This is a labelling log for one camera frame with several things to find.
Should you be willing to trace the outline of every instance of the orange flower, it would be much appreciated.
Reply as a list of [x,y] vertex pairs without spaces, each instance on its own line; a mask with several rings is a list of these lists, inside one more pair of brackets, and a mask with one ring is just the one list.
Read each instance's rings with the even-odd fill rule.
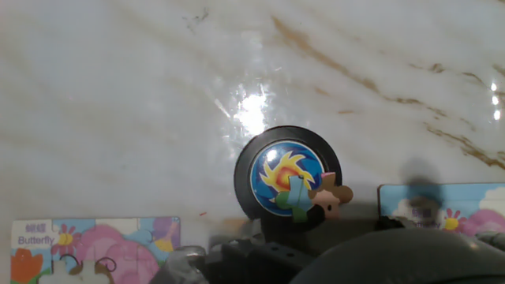
[[18,248],[15,256],[10,256],[10,278],[19,283],[28,283],[42,269],[41,254],[32,257],[32,252]]

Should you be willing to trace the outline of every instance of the butterfly puzzle card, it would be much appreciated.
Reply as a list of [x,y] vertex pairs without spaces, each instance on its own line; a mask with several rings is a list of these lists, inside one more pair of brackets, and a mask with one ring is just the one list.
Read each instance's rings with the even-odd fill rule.
[[382,185],[380,214],[418,227],[475,236],[505,233],[505,184]]
[[91,269],[91,282],[148,284],[180,245],[176,217],[15,221],[10,282],[61,282],[53,273],[64,267],[58,271],[67,274],[58,275],[63,282],[84,283]]

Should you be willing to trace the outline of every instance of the sun illustration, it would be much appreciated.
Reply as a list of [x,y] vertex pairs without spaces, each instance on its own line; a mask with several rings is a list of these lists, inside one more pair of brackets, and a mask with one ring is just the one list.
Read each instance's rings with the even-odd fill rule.
[[447,209],[447,216],[443,217],[445,219],[445,227],[442,230],[451,231],[454,233],[461,233],[462,227],[466,222],[465,217],[461,217],[458,219],[459,214],[461,212],[459,210],[456,211],[454,216],[452,215],[452,210],[450,208]]
[[266,176],[260,174],[261,180],[277,192],[290,191],[291,176],[302,176],[307,189],[311,189],[309,181],[314,182],[312,175],[297,165],[297,162],[305,156],[298,154],[291,157],[292,153],[292,151],[287,152],[274,169],[271,169],[266,161],[263,165]]

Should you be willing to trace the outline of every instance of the blue circle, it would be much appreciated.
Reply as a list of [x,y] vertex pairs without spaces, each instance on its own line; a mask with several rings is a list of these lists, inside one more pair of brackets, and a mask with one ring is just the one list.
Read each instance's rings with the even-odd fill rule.
[[268,145],[260,151],[252,163],[251,189],[259,204],[279,216],[291,216],[291,210],[283,210],[275,204],[281,191],[289,191],[287,178],[294,175],[306,177],[308,190],[321,184],[323,163],[313,150],[290,140]]

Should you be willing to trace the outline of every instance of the white marble countertop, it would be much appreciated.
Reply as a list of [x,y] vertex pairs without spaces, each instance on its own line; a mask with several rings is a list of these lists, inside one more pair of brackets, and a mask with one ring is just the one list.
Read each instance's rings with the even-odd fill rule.
[[204,245],[277,125],[325,138],[357,204],[503,182],[504,27],[503,0],[2,1],[1,276],[14,219],[178,215]]

